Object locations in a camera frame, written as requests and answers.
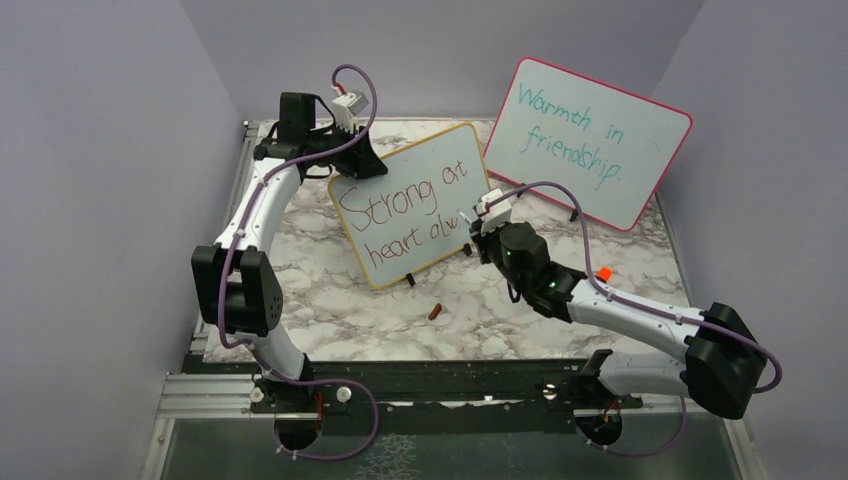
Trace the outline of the white brown whiteboard marker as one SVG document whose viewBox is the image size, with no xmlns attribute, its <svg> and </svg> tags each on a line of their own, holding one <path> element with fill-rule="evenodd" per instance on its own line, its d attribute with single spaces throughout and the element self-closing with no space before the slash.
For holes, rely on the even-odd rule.
<svg viewBox="0 0 848 480">
<path fill-rule="evenodd" d="M 464 223 L 466 225 L 468 225 L 468 226 L 472 225 L 473 220 L 471 220 L 464 212 L 462 212 L 461 210 L 457 210 L 457 214 L 464 221 Z"/>
</svg>

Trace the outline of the yellow framed whiteboard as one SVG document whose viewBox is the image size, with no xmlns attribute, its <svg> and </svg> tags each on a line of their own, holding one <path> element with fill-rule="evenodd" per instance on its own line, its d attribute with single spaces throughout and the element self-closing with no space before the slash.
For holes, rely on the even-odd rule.
<svg viewBox="0 0 848 480">
<path fill-rule="evenodd" d="M 462 250 L 468 225 L 457 214 L 490 189 L 475 126 L 463 122 L 382 159 L 388 174 L 337 176 L 328 193 L 368 285 L 384 289 Z"/>
</svg>

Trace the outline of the brown marker cap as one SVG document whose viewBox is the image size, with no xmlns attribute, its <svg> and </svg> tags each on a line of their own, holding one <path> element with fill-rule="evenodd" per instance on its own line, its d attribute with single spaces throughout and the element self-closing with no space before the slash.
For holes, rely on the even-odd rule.
<svg viewBox="0 0 848 480">
<path fill-rule="evenodd" d="M 443 305 L 442 305 L 441 303 L 437 303 L 437 304 L 433 307 L 433 309 L 431 310 L 431 312 L 428 314 L 428 319 L 429 319 L 429 320 L 435 320 L 435 319 L 436 319 L 436 318 L 440 315 L 440 313 L 442 312 L 442 310 L 443 310 Z"/>
</svg>

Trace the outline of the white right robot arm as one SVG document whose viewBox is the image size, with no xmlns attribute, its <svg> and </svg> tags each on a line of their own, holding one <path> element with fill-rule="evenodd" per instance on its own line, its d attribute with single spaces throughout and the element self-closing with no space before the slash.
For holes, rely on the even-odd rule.
<svg viewBox="0 0 848 480">
<path fill-rule="evenodd" d="M 615 395 L 685 396 L 708 412 L 744 416 L 766 356 L 732 307 L 675 307 L 614 290 L 550 258 L 546 240 L 527 222 L 485 230 L 472 222 L 471 240 L 484 264 L 505 278 L 514 302 L 567 323 L 610 330 L 654 348 L 652 354 L 612 352 L 577 380 L 579 398 L 600 407 Z"/>
</svg>

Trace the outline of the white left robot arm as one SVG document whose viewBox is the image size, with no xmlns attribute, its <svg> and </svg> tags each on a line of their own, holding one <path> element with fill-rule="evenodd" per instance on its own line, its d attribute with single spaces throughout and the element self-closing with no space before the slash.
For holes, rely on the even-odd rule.
<svg viewBox="0 0 848 480">
<path fill-rule="evenodd" d="M 364 93 L 342 88 L 328 103 L 314 94 L 282 93 L 278 120 L 254 148 L 243 198 L 214 243 L 191 256 L 203 321 L 217 328 L 224 348 L 247 348 L 264 379 L 277 382 L 279 401 L 294 411 L 310 405 L 316 382 L 307 355 L 281 325 L 284 294 L 268 252 L 311 168 L 354 180 L 387 174 L 370 127 L 357 122 L 368 104 Z"/>
</svg>

